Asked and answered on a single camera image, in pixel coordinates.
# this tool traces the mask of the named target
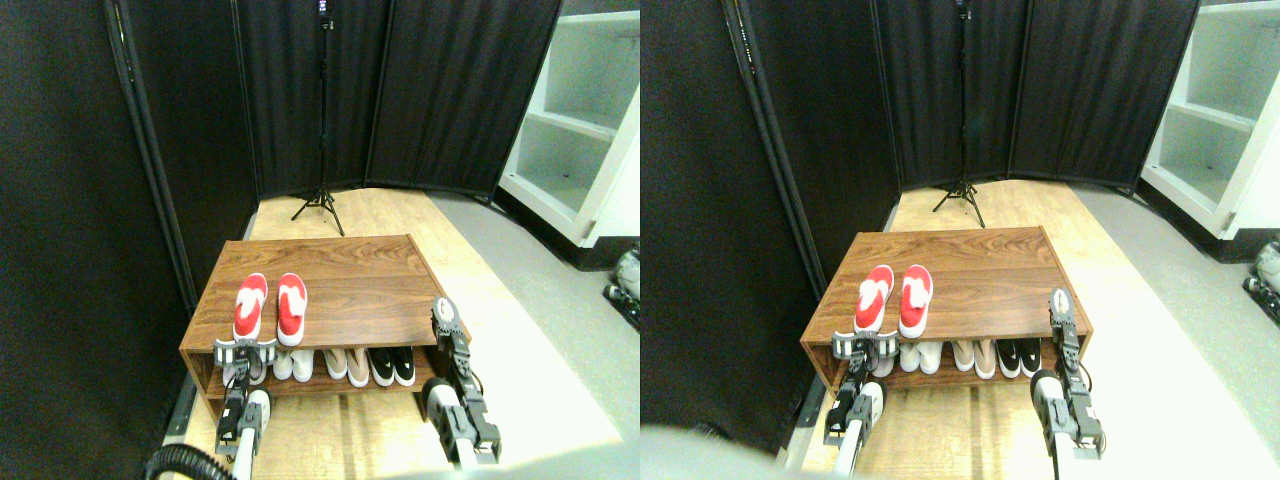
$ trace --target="white shelf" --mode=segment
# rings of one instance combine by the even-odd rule
[[[602,140],[605,142],[612,142],[613,137],[618,134],[618,131],[616,129],[550,111],[529,110],[527,116],[539,122],[548,123],[550,125],[556,125],[571,132],[577,132],[588,137]]]
[[[561,17],[557,26],[611,37],[639,37],[640,10]]]
[[[1253,119],[1248,119],[1240,115],[1233,115],[1226,111],[1211,109],[1203,105],[1196,105],[1190,102],[1170,102],[1169,109],[1199,119],[1210,120],[1244,133],[1253,133],[1253,127],[1257,127],[1257,122]]]
[[[1230,15],[1236,13],[1280,12],[1280,1],[1252,1],[1245,4],[1226,4],[1201,6],[1199,15]]]

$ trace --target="light stand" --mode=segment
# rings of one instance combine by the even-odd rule
[[[965,127],[969,119],[965,116],[968,92],[964,87],[964,24],[973,17],[969,14],[969,6],[965,5],[965,0],[956,0],[956,8],[960,9],[960,180],[947,191],[947,195],[933,207],[933,211],[938,211],[947,200],[960,198],[973,205],[973,211],[978,212],[978,225],[987,228],[987,223],[982,220],[982,210],[978,209],[978,201],[973,198],[973,195],[978,193],[978,188],[974,188],[973,183],[969,182],[969,152],[965,146]]]
[[[342,229],[342,220],[338,220],[338,211],[333,209],[333,195],[329,195],[328,177],[325,175],[324,147],[328,145],[329,132],[329,31],[333,29],[333,19],[325,9],[325,0],[320,0],[320,189],[311,195],[310,200],[298,209],[289,220],[297,220],[302,210],[308,206],[317,206],[333,214],[333,221],[338,223],[338,234],[346,237]]]

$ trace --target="red slipper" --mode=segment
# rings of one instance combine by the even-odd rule
[[[302,330],[306,326],[307,285],[294,274],[280,276],[280,315],[275,323],[275,338],[280,344],[294,347],[302,343]]]
[[[266,276],[252,274],[241,284],[236,293],[236,325],[232,338],[257,339],[262,330],[262,306],[266,305]]]
[[[884,324],[884,303],[888,292],[893,291],[893,269],[879,265],[872,269],[863,284],[858,287],[858,314],[854,316],[854,332],[879,332]]]
[[[897,320],[897,332],[902,337],[918,338],[924,334],[931,300],[933,300],[933,276],[925,268],[911,265],[902,275],[902,308]]]

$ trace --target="gray floor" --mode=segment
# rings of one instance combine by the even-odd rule
[[[529,232],[452,193],[431,201],[516,296],[623,438],[640,428],[640,334],[600,292],[608,275],[561,261]]]
[[[1280,463],[1280,401],[1275,387],[1280,384],[1280,328],[1240,288],[1247,266],[1219,264],[1137,196],[1125,198],[1094,186],[1071,188],[1178,319]],[[1135,361],[1146,357],[1134,353]],[[1188,379],[1187,385],[1170,388],[1193,387],[1194,381]],[[1188,415],[1194,417],[1194,406],[1188,407]]]

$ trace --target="shoe rack shelf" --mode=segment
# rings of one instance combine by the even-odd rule
[[[829,390],[840,387],[846,369],[845,362],[831,355],[831,334],[852,332],[858,287],[881,264],[892,268],[895,275],[881,333],[897,330],[902,273],[919,264],[933,276],[933,300],[924,333],[902,342],[1042,338],[1041,365],[1051,367],[1057,356],[1050,340],[1053,332],[1048,323],[1048,298],[1059,287],[1065,287],[1075,300],[1082,356],[1093,334],[1085,306],[1041,227],[859,233],[800,338]],[[989,380],[978,378],[973,369],[960,371],[950,343],[945,344],[941,366],[933,375],[919,370],[905,372],[895,362],[893,372],[879,379],[887,388],[1028,380],[1025,375],[1005,378],[998,365]]]
[[[276,282],[291,271],[307,285],[306,326],[302,343],[282,351],[315,349],[311,379],[276,380],[269,367],[266,380],[253,388],[265,388],[274,397],[403,393],[420,392],[435,376],[426,348],[435,348],[431,305],[442,289],[410,236],[227,242],[179,346],[210,415],[220,413],[227,394],[212,346],[215,339],[232,339],[241,282],[252,273],[266,275],[269,292],[259,340],[269,342],[275,338]],[[364,388],[353,387],[346,376],[329,378],[320,351],[372,347],[413,347],[413,387],[380,387],[372,374]]]

